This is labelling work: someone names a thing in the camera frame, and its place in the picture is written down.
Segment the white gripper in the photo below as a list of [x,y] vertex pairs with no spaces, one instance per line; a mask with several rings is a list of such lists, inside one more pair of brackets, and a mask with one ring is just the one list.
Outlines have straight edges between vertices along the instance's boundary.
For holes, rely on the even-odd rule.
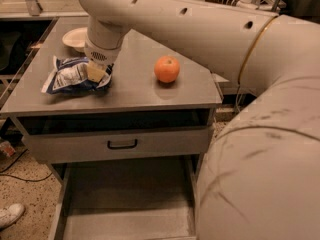
[[101,65],[108,66],[116,61],[123,39],[130,30],[129,26],[103,22],[93,16],[88,18],[84,52],[91,60],[86,66],[90,81],[99,83],[102,80],[105,71]]

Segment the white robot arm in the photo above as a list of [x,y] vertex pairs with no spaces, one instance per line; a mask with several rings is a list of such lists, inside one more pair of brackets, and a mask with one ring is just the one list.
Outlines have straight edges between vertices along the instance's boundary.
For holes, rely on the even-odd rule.
[[136,30],[251,95],[204,156],[198,240],[320,240],[320,25],[198,0],[79,3],[90,55]]

